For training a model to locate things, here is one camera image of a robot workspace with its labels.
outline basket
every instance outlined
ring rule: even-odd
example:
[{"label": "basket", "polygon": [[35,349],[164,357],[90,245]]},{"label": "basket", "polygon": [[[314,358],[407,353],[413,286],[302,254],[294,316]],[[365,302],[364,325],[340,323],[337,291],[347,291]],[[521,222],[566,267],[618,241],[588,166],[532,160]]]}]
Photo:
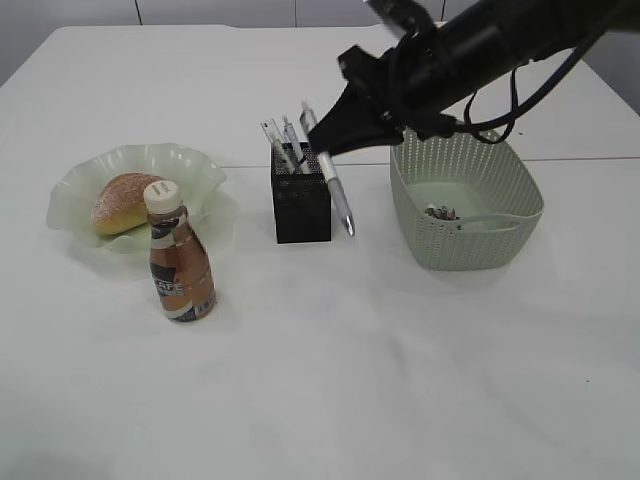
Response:
[{"label": "basket", "polygon": [[[533,177],[507,143],[486,145],[467,134],[423,142],[407,130],[404,143],[391,149],[391,189],[407,244],[431,270],[506,265],[544,209]],[[434,218],[426,213],[430,204],[455,209],[460,219]]]}]

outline bottle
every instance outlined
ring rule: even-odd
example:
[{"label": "bottle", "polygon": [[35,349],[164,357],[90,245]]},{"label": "bottle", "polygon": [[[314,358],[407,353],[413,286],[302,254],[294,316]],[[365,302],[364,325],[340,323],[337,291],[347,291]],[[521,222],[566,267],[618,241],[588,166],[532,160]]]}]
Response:
[{"label": "bottle", "polygon": [[175,322],[191,322],[211,311],[216,294],[209,257],[189,225],[174,182],[147,186],[144,202],[151,225],[151,275],[162,308]]}]

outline white bottle cap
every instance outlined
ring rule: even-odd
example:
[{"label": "white bottle cap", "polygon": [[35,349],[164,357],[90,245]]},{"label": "white bottle cap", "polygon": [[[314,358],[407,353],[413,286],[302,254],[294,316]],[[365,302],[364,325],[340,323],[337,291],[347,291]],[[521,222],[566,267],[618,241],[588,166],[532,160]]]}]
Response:
[{"label": "white bottle cap", "polygon": [[144,189],[144,203],[149,213],[164,215],[182,206],[178,185],[169,180],[153,182]]}]

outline bread roll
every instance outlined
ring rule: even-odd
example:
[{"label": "bread roll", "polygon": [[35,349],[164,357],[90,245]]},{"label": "bread roll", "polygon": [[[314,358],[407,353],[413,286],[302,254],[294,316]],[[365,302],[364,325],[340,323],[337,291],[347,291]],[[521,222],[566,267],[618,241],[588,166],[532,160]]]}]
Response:
[{"label": "bread roll", "polygon": [[91,211],[91,226],[98,233],[115,235],[147,221],[142,196],[150,183],[163,180],[155,175],[125,173],[111,180]]}]

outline black mesh pen holder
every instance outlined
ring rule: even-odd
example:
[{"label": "black mesh pen holder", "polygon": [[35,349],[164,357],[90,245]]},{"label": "black mesh pen holder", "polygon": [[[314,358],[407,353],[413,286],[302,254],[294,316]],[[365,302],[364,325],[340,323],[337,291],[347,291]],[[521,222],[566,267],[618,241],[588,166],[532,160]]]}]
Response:
[{"label": "black mesh pen holder", "polygon": [[[284,148],[293,155],[290,144]],[[278,243],[331,241],[331,195],[315,154],[306,143],[302,149],[311,173],[289,173],[278,152],[271,150],[271,191]]]}]

